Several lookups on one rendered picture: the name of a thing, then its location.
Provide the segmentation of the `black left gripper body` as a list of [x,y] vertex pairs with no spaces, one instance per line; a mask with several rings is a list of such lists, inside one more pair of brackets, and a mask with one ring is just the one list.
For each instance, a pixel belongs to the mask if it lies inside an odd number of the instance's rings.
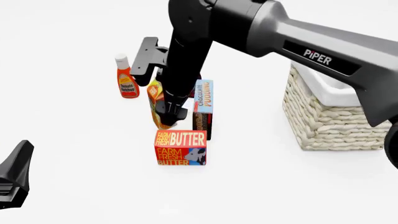
[[0,177],[0,209],[21,208],[29,193],[29,186],[24,186]]

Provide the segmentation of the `chocolate pudding box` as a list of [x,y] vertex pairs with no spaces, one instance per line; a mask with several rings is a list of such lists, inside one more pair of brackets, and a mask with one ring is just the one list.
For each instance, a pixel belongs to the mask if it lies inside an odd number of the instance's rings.
[[206,131],[211,139],[213,123],[213,81],[197,80],[194,94],[193,130]]

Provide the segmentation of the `red tomato ketchup bottle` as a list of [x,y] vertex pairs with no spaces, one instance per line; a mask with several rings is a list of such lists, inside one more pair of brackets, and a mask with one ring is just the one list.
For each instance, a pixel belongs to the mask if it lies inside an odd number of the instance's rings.
[[115,56],[117,65],[118,87],[123,98],[137,98],[139,96],[139,87],[135,79],[130,74],[129,61],[127,55],[117,54]]

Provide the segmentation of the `orange juice carton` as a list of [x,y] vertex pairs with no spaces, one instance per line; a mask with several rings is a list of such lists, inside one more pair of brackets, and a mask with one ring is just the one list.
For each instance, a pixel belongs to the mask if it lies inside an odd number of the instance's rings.
[[177,124],[173,124],[172,126],[167,126],[165,124],[162,124],[159,115],[155,112],[155,107],[158,104],[158,102],[164,101],[164,94],[161,82],[158,82],[154,78],[147,87],[147,94],[149,98],[152,119],[157,128],[161,130],[167,130],[176,126]]

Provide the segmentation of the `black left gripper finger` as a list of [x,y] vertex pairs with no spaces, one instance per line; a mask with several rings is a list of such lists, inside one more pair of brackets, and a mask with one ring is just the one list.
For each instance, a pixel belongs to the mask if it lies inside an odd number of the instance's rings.
[[29,190],[29,167],[33,151],[34,146],[28,140],[22,140],[0,164],[0,183]]

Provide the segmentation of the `woven basket with white liner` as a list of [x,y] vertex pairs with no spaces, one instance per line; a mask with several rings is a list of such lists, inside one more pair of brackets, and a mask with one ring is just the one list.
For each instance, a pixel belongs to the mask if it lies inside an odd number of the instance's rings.
[[282,107],[304,151],[383,149],[392,126],[370,126],[353,87],[297,62],[290,64]]

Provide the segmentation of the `red farm fresh butter box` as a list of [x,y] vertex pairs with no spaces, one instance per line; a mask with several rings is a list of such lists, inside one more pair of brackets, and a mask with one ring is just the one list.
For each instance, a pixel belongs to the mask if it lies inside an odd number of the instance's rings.
[[154,148],[160,166],[204,166],[206,131],[158,130]]

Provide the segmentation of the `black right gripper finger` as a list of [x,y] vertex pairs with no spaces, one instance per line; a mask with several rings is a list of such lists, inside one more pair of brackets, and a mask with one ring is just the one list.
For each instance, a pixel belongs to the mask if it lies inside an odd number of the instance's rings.
[[164,126],[172,126],[172,117],[168,113],[168,109],[165,105],[165,101],[158,101],[155,106],[155,112],[160,117],[160,123]]
[[174,107],[172,109],[172,126],[176,126],[178,121],[186,119],[188,110],[185,108]]

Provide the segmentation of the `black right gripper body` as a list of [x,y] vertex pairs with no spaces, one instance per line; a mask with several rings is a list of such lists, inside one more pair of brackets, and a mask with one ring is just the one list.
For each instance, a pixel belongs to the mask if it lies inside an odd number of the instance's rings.
[[164,101],[166,110],[187,110],[183,106],[188,99],[189,95],[179,96],[176,94],[171,94],[169,91],[164,90]]

